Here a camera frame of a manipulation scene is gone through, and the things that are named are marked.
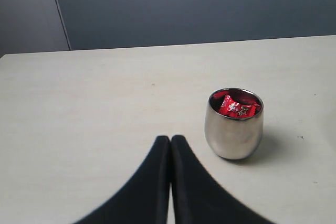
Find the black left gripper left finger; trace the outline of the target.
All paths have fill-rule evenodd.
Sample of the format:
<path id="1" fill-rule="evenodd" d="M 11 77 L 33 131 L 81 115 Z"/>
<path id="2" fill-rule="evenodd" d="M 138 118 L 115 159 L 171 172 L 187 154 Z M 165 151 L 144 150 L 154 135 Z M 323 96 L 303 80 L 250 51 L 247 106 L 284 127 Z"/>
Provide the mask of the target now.
<path id="1" fill-rule="evenodd" d="M 167 223 L 169 196 L 170 139 L 161 135 L 123 187 L 77 223 Z"/>

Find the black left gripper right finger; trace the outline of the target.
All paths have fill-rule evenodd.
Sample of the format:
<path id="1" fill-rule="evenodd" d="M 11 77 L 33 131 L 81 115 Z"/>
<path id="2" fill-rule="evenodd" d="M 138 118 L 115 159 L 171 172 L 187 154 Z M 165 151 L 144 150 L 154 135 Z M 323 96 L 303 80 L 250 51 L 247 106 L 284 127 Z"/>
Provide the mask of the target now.
<path id="1" fill-rule="evenodd" d="M 184 136 L 172 137 L 171 150 L 176 223 L 265 223 L 263 216 L 220 186 L 199 162 Z"/>

